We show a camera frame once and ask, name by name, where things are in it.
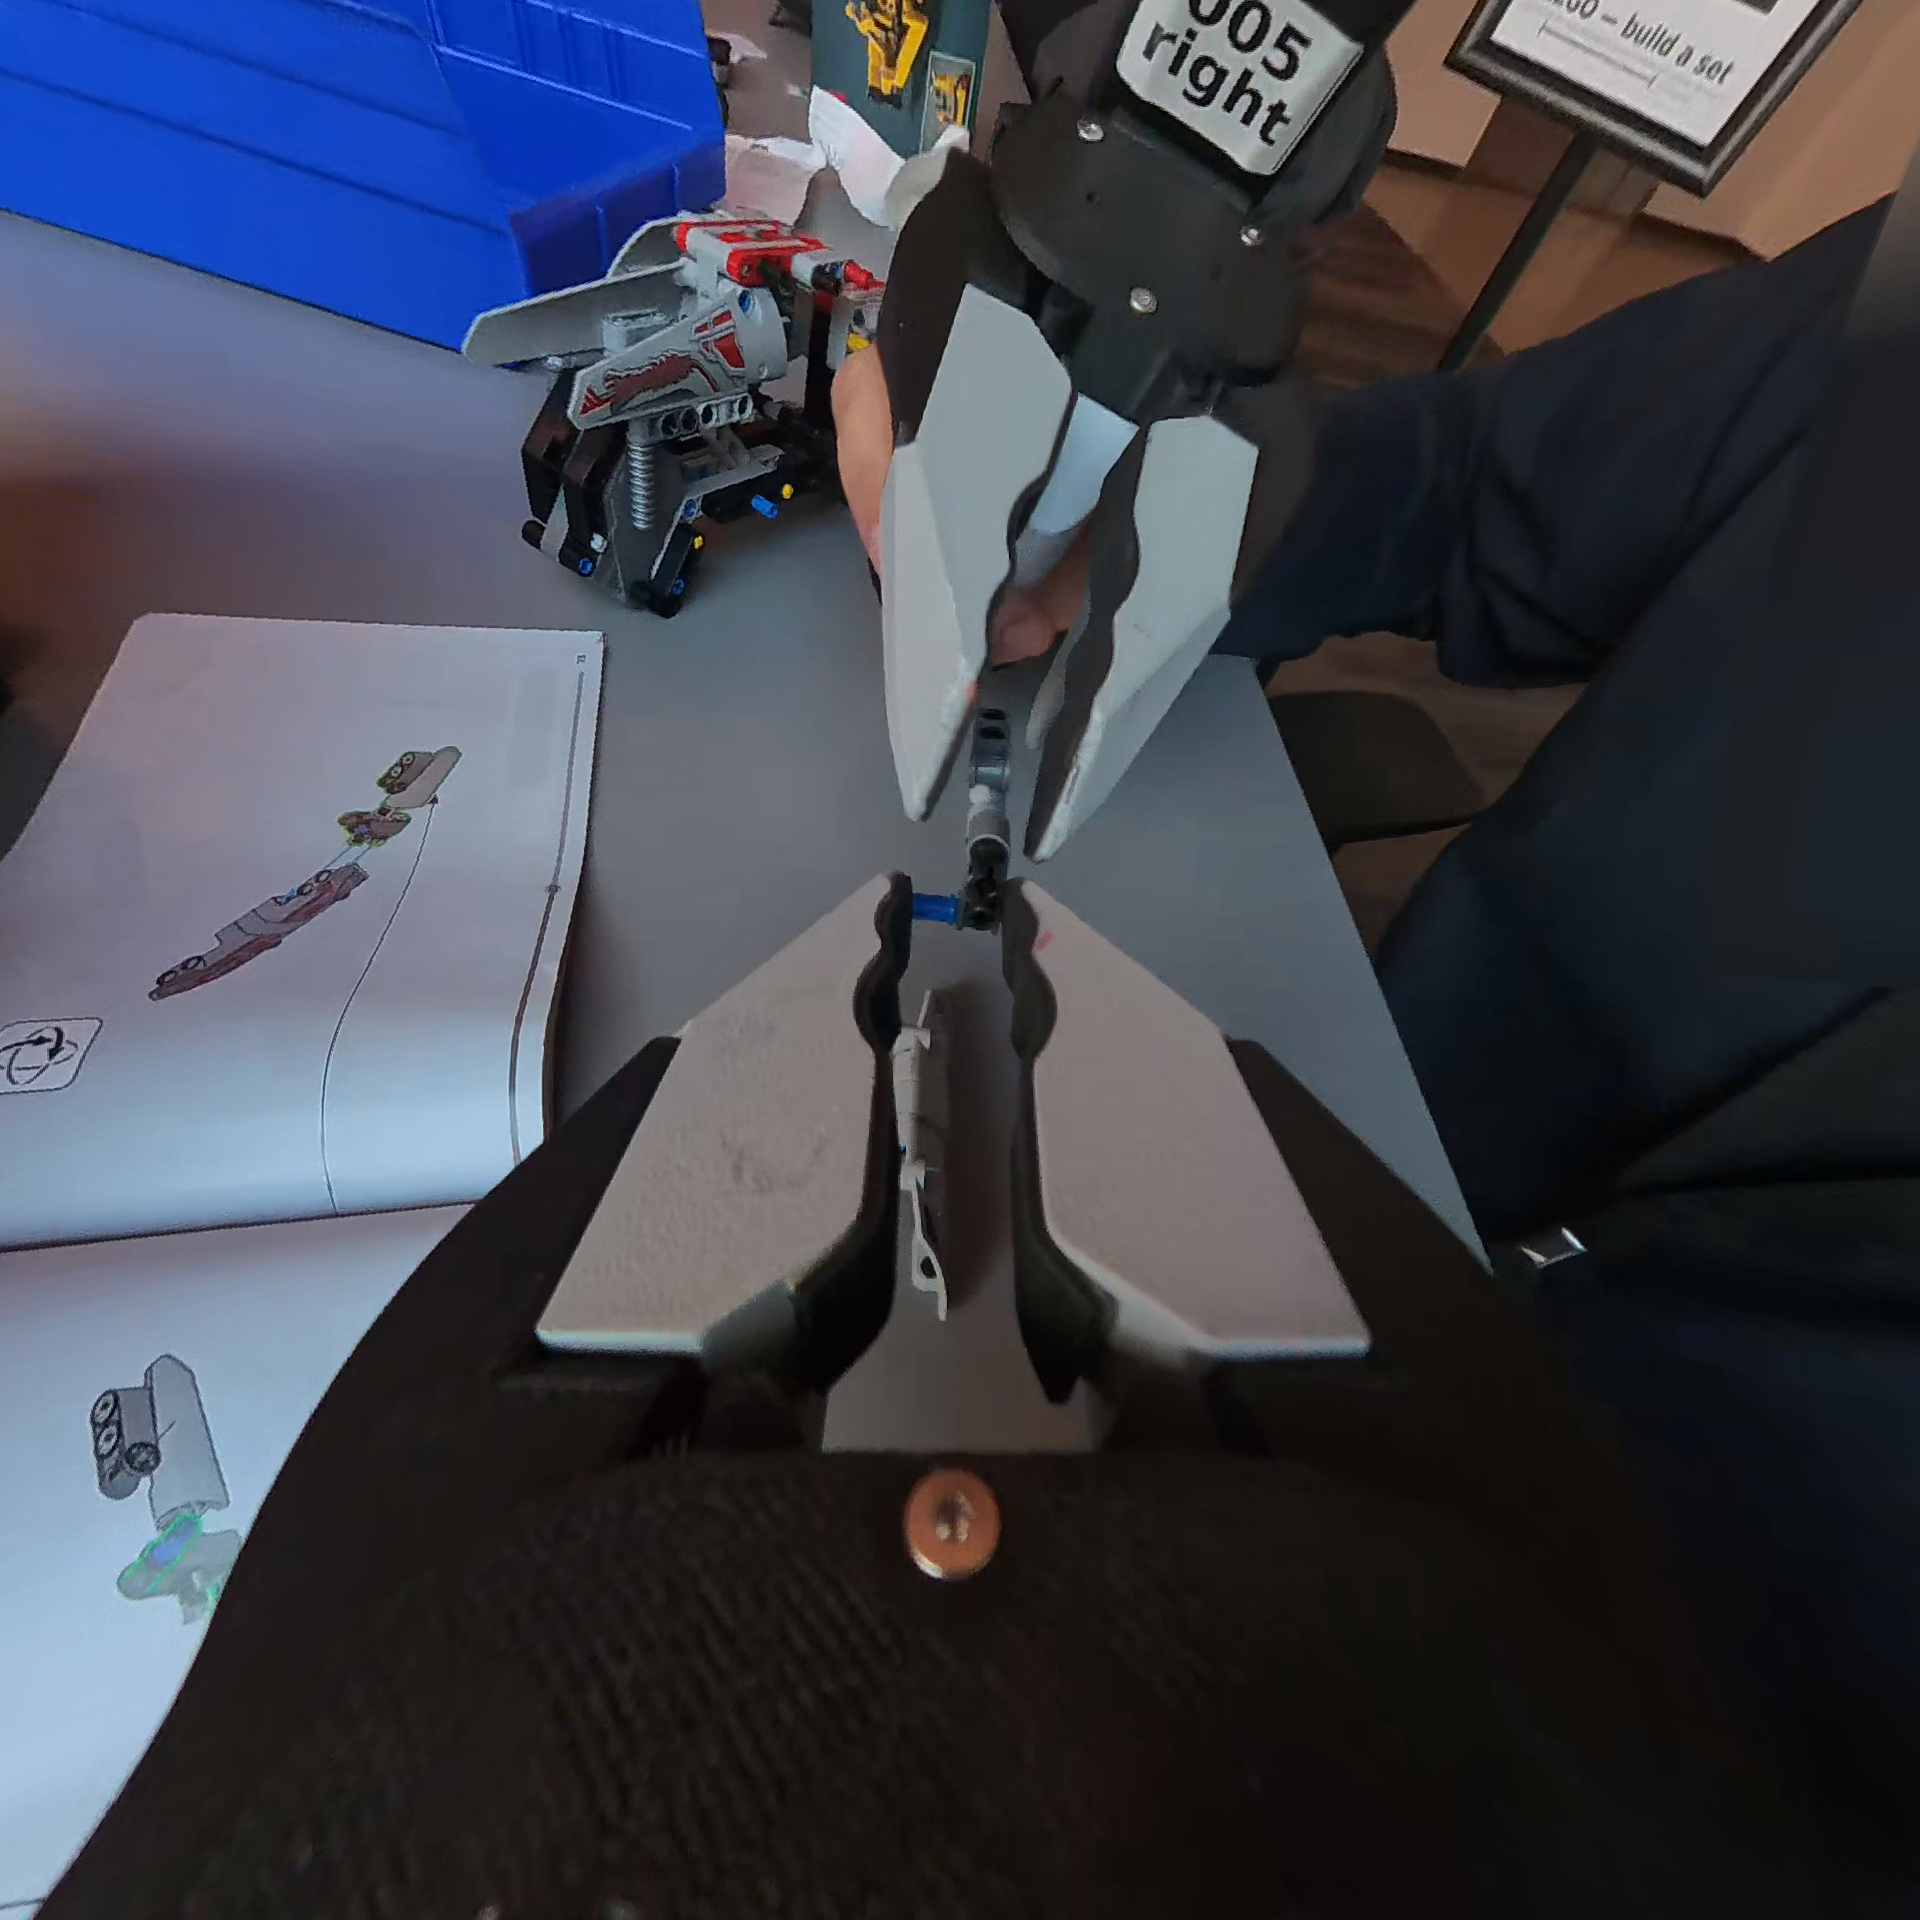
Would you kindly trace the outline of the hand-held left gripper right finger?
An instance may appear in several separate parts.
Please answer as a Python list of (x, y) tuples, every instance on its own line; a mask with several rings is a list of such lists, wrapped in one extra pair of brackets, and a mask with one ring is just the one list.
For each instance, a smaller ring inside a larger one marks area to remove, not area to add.
[(1358, 1361), (1371, 1332), (1228, 1037), (1030, 880), (1006, 889), (1020, 1341), (1047, 1402), (1113, 1369)]

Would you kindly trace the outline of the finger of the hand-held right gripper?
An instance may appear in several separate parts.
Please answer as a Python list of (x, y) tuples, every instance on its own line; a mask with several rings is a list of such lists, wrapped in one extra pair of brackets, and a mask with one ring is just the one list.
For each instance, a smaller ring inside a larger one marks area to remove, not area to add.
[(1086, 527), (1082, 612), (1026, 721), (1026, 861), (1089, 822), (1225, 629), (1257, 463), (1256, 444), (1198, 414), (1143, 429), (1110, 470)]
[(905, 818), (935, 808), (988, 664), (1018, 516), (1044, 491), (1071, 409), (1068, 370), (1018, 306), (968, 286), (917, 432), (880, 499), (880, 671)]

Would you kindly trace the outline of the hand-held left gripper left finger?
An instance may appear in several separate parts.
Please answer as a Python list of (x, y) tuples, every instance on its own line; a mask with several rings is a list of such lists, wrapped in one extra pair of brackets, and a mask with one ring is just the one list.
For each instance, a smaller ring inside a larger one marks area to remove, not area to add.
[(560, 1354), (781, 1359), (898, 1190), (911, 886), (881, 872), (681, 1027), (539, 1321)]

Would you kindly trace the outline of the light grey lego piece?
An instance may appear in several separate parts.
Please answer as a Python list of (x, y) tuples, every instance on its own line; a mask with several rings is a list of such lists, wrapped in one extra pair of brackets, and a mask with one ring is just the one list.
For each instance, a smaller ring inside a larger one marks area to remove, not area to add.
[(943, 1326), (947, 1288), (947, 1009), (927, 989), (889, 1045), (889, 1089), (895, 1121), (895, 1184), (899, 1215), (899, 1279)]

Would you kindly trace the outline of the dark lego connector blue pin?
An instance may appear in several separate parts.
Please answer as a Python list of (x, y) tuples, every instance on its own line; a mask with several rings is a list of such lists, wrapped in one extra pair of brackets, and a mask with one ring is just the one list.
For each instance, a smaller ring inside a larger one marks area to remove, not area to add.
[(916, 922), (996, 933), (1011, 861), (1011, 732), (1001, 708), (977, 708), (966, 764), (966, 874), (953, 894), (913, 892)]

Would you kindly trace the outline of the person's right forearm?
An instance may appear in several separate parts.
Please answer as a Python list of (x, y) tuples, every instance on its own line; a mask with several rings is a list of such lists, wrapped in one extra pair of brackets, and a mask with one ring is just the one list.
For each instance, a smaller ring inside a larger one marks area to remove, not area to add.
[(1898, 196), (1475, 370), (1322, 404), (1218, 659), (1427, 644), (1473, 688), (1590, 681), (1783, 473)]

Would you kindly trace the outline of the teal lego box yellow vehicle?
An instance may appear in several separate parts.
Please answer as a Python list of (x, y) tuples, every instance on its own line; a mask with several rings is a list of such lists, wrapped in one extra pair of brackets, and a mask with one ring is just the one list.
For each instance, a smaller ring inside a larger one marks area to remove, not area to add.
[(994, 3), (812, 3), (812, 85), (899, 159), (974, 135)]

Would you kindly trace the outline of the partly built lego vehicle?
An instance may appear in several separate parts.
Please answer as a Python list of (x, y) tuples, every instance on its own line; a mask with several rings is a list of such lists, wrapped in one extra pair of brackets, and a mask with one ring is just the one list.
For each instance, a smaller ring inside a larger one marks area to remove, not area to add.
[(884, 281), (752, 213), (652, 220), (603, 277), (478, 314), (476, 365), (544, 370), (521, 541), (629, 610), (681, 612), (708, 533), (841, 493), (832, 386)]

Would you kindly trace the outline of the lego instruction booklet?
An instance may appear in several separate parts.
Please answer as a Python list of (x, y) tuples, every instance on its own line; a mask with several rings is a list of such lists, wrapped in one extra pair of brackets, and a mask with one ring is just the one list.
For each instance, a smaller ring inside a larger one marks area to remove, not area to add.
[(348, 1354), (542, 1145), (603, 660), (146, 615), (3, 857), (3, 1916), (125, 1785)]

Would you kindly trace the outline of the person's right hand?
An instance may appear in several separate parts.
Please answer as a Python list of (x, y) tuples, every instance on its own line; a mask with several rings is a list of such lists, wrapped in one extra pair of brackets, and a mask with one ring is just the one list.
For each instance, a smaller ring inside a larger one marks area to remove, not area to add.
[[(884, 482), (895, 450), (891, 398), (878, 348), (851, 351), (832, 379), (835, 468), (841, 496), (871, 570), (881, 563)], [(988, 662), (1011, 667), (1049, 655), (1084, 612), (1089, 524), (1082, 523), (1028, 587), (1007, 589), (988, 621)]]

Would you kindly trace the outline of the white plastic bag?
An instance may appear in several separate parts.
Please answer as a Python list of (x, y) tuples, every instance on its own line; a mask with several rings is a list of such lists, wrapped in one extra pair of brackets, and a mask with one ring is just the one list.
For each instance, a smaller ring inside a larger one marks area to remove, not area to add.
[(947, 159), (968, 147), (968, 131), (947, 126), (923, 155), (899, 157), (847, 102), (813, 88), (805, 139), (725, 137), (721, 206), (794, 228), (812, 180), (832, 173), (863, 222), (898, 232), (933, 191)]

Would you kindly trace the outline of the framed sign on stand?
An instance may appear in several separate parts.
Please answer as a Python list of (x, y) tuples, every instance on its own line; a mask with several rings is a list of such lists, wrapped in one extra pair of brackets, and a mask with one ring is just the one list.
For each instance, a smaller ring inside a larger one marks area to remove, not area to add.
[(1481, 3), (1450, 72), (1563, 129), (1543, 184), (1438, 359), (1464, 370), (1600, 159), (1635, 217), (1659, 184), (1707, 196), (1855, 3)]

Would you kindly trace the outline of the blue plastic bin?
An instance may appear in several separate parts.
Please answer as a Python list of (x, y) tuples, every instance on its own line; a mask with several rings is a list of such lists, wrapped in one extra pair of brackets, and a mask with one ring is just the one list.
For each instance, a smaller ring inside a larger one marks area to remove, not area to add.
[(725, 189), (694, 3), (6, 3), (2, 202), (455, 351)]

